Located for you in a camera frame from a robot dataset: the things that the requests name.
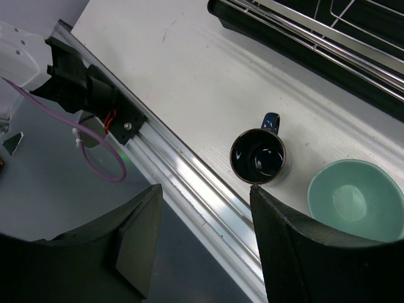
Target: light green bowl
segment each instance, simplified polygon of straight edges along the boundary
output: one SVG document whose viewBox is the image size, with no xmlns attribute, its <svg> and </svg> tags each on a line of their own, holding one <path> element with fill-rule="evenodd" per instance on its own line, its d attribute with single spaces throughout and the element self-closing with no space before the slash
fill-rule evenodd
<svg viewBox="0 0 404 303">
<path fill-rule="evenodd" d="M 404 195 L 376 165 L 340 160 L 320 170 L 307 192 L 317 221 L 359 237 L 393 242 L 403 237 Z"/>
</svg>

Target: red wire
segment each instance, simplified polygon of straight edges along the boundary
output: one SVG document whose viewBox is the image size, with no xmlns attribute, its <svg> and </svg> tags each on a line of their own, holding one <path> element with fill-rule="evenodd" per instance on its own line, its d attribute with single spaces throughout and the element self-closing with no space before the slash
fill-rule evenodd
<svg viewBox="0 0 404 303">
<path fill-rule="evenodd" d="M 107 125 L 105 125 L 105 132 L 107 134 L 109 132 L 109 126 L 111 125 L 111 122 L 112 122 L 112 120 L 114 120 L 115 117 L 116 117 L 116 110 L 114 109 L 114 115 L 109 119 L 109 121 L 107 122 Z"/>
<path fill-rule="evenodd" d="M 105 121 L 104 121 L 104 128 L 105 128 L 105 127 L 106 127 L 106 125 L 107 125 L 107 122 L 108 122 L 109 116 L 111 116 L 111 111 L 109 111 L 109 112 L 108 112 L 108 116 L 107 116 L 107 118 L 105 118 Z"/>
</svg>

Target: pink wire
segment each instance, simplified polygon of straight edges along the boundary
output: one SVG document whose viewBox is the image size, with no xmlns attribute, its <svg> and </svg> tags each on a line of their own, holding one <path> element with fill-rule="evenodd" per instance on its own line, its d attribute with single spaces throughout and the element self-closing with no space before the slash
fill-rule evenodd
<svg viewBox="0 0 404 303">
<path fill-rule="evenodd" d="M 89 166 L 93 169 L 93 171 L 99 175 L 100 177 L 104 178 L 105 180 L 109 181 L 109 182 L 120 182 L 123 179 L 125 179 L 127 171 L 126 171 L 126 166 L 125 166 L 125 162 L 124 160 L 121 158 L 121 156 L 119 156 L 118 152 L 115 150 L 115 148 L 109 144 L 103 137 L 101 137 L 99 134 L 97 134 L 95 131 L 92 131 L 91 129 L 86 128 L 85 126 L 75 123 L 73 121 L 70 121 L 69 119 L 66 119 L 58 114 L 56 114 L 55 112 L 51 111 L 50 109 L 48 109 L 46 106 L 44 106 L 42 103 L 40 103 L 36 98 L 34 98 L 33 96 L 31 96 L 29 93 L 27 93 L 24 89 L 22 89 L 21 87 L 18 87 L 17 85 L 15 85 L 13 82 L 10 82 L 6 79 L 4 79 L 8 84 L 10 84 L 17 92 L 19 92 L 20 94 L 22 94 L 27 100 L 31 101 L 31 103 L 35 104 L 37 107 L 39 107 L 40 109 L 42 109 L 44 112 L 46 112 L 48 115 L 50 115 L 51 117 L 55 118 L 56 120 L 59 120 L 69 126 L 71 126 L 72 128 L 76 128 L 79 131 L 82 131 L 83 133 L 86 133 L 87 135 L 93 137 L 94 139 L 96 139 L 98 142 L 100 142 L 100 144 L 104 145 L 106 147 L 106 149 L 108 149 L 111 154 L 114 156 L 114 158 L 118 161 L 119 165 L 121 166 L 122 169 L 122 174 L 119 177 L 111 177 L 109 175 L 104 174 L 101 170 L 99 170 L 98 168 L 96 168 L 96 166 L 94 166 L 91 161 L 88 159 L 86 153 L 85 153 L 85 149 L 83 146 L 83 142 L 80 142 L 80 149 L 81 149 L 81 153 L 84 156 L 84 159 L 86 160 L 86 162 L 89 164 Z"/>
</svg>

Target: mug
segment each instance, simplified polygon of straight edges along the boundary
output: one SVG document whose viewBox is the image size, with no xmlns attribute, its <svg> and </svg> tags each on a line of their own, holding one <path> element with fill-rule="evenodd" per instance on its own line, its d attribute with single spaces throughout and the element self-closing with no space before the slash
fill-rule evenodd
<svg viewBox="0 0 404 303">
<path fill-rule="evenodd" d="M 285 175 L 287 152 L 278 137 L 280 116 L 265 115 L 261 128 L 241 134 L 230 150 L 230 164 L 234 173 L 250 184 L 264 184 Z"/>
</svg>

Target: white table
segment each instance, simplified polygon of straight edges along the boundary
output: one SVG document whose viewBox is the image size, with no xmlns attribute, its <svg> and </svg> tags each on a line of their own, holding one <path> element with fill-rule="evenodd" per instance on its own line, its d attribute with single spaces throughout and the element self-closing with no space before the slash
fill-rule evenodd
<svg viewBox="0 0 404 303">
<path fill-rule="evenodd" d="M 246 202 L 229 150 L 270 111 L 294 162 L 284 182 L 263 188 L 284 203 L 307 213 L 311 178 L 343 158 L 376 163 L 404 188 L 404 124 L 224 29 L 206 1 L 91 0 L 73 35 Z"/>
</svg>

